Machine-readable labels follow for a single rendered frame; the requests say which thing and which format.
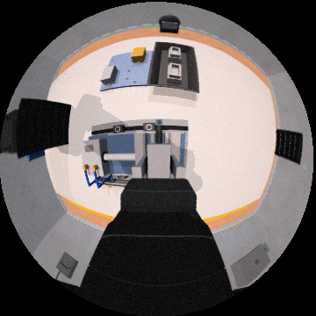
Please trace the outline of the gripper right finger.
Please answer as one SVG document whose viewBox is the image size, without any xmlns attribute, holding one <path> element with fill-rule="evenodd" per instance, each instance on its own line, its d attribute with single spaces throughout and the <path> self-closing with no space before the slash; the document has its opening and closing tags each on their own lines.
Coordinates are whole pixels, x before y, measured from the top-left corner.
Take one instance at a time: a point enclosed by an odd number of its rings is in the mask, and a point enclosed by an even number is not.
<svg viewBox="0 0 316 316">
<path fill-rule="evenodd" d="M 185 179 L 186 167 L 181 165 L 174 155 L 170 156 L 170 171 L 174 178 Z"/>
</svg>

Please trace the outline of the orange rectangular block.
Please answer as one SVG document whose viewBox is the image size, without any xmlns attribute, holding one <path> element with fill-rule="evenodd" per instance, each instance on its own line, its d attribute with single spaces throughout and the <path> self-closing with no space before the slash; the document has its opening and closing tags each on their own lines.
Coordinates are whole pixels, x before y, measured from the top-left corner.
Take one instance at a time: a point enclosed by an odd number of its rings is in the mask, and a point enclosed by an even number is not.
<svg viewBox="0 0 316 316">
<path fill-rule="evenodd" d="M 131 58 L 133 63 L 135 62 L 144 62 L 146 58 L 146 48 L 145 47 L 136 47 L 133 49 Z"/>
</svg>

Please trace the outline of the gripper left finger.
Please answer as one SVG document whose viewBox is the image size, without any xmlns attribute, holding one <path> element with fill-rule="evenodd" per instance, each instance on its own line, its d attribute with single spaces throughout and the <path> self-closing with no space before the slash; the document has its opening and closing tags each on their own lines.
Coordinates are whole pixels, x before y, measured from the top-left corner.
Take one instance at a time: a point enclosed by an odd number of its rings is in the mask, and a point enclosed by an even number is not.
<svg viewBox="0 0 316 316">
<path fill-rule="evenodd" d="M 147 169 L 147 155 L 144 154 L 139 163 L 132 166 L 133 178 L 144 178 L 144 175 L 147 173 Z"/>
</svg>

